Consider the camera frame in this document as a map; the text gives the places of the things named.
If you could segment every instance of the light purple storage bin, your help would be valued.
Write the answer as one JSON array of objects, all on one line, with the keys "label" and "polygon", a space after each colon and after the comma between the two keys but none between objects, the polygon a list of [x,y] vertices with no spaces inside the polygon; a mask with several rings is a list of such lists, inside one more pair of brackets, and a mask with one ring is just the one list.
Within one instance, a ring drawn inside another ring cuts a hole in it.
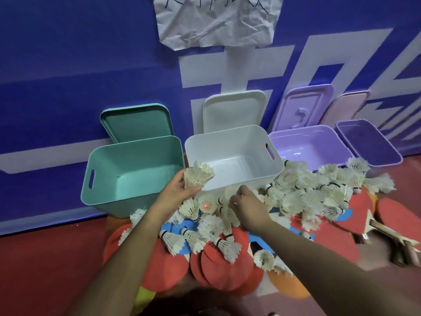
[{"label": "light purple storage bin", "polygon": [[335,131],[326,125],[272,132],[269,138],[282,158],[306,161],[311,171],[325,164],[342,166],[353,157]]},{"label": "light purple storage bin", "polygon": [[365,159],[372,168],[401,164],[402,155],[369,121],[339,121],[335,127],[339,137],[356,157]]}]

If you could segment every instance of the white paper sign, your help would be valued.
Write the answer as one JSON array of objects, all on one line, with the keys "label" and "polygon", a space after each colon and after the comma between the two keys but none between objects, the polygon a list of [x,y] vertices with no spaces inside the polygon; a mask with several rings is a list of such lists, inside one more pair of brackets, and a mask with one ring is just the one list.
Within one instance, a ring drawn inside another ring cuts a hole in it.
[{"label": "white paper sign", "polygon": [[173,50],[272,43],[283,0],[154,0],[160,42]]}]

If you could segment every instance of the hand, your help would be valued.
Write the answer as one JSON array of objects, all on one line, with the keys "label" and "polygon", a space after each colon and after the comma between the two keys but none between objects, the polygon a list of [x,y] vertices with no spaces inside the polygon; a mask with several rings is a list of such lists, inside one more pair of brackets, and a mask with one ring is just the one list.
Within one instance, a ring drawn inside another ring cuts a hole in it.
[{"label": "hand", "polygon": [[266,206],[245,185],[231,196],[228,207],[233,209],[241,225],[256,235],[271,222]]},{"label": "hand", "polygon": [[191,187],[184,189],[184,172],[179,171],[164,187],[155,203],[150,207],[147,213],[160,226],[165,224],[174,212],[181,206],[182,202],[195,196],[202,188]]}]

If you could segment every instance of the person's left hand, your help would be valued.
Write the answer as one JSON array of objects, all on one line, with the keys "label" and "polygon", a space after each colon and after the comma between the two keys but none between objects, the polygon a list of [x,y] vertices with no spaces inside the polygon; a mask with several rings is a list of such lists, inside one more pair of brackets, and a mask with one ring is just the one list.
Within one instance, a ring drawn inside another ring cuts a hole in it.
[{"label": "person's left hand", "polygon": [[185,171],[186,169],[182,169],[167,183],[155,203],[148,210],[149,215],[160,226],[171,218],[183,201],[195,196],[202,189],[200,186],[184,189]]}]

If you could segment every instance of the white storage bin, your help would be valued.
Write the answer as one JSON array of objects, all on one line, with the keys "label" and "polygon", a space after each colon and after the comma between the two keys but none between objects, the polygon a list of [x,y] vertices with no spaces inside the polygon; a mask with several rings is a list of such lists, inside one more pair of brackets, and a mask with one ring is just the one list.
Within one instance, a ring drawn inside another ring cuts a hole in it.
[{"label": "white storage bin", "polygon": [[266,131],[257,125],[193,135],[185,143],[190,165],[206,163],[215,177],[204,192],[229,193],[245,184],[251,190],[264,188],[284,169],[284,164]]}]

